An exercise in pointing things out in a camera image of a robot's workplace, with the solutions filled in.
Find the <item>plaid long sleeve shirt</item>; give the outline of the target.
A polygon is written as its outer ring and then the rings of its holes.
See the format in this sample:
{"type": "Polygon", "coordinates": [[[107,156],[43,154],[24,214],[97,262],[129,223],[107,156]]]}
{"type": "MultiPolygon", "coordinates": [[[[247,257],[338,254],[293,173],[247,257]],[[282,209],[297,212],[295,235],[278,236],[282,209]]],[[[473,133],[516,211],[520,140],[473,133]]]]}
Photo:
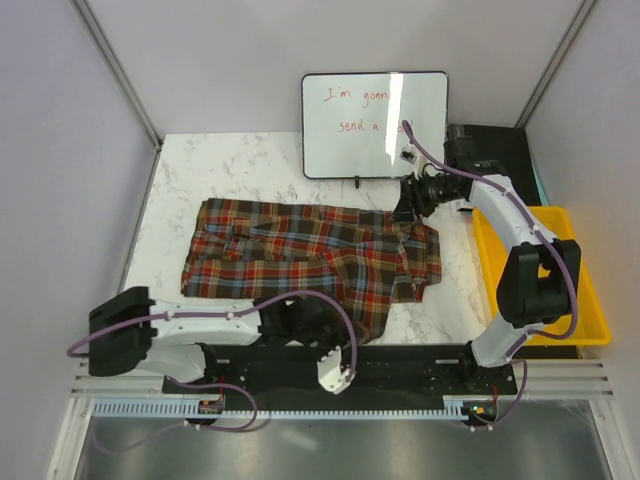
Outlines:
{"type": "Polygon", "coordinates": [[[395,303],[440,282],[439,233],[389,211],[210,198],[181,275],[185,297],[254,299],[314,290],[338,301],[365,341],[395,303]]]}

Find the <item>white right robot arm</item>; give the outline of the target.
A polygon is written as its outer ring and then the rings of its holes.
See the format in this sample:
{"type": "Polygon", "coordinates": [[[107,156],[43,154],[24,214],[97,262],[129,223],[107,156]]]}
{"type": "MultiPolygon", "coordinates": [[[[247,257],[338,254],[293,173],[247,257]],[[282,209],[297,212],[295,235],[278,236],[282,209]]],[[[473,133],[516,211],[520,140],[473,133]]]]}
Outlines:
{"type": "Polygon", "coordinates": [[[477,394],[493,383],[492,368],[509,363],[531,337],[565,340],[575,332],[581,249],[541,223],[496,162],[477,160],[465,145],[445,150],[453,157],[440,162],[415,138],[402,148],[399,157],[413,171],[400,181],[392,218],[425,219],[445,203],[464,200],[484,215],[507,252],[497,314],[471,341],[473,359],[457,371],[460,386],[477,394]]]}

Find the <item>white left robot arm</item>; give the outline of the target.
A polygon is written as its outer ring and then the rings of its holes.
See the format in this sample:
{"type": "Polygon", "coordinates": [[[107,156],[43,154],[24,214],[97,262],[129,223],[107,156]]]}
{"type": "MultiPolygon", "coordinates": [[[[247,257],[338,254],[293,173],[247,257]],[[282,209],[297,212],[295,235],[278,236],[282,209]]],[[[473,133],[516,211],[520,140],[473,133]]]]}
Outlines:
{"type": "Polygon", "coordinates": [[[357,354],[355,327],[330,296],[309,290],[263,299],[245,309],[154,300],[131,287],[89,314],[88,372],[97,378],[151,372],[208,393],[219,382],[209,346],[297,342],[320,351],[322,371],[357,354]]]}

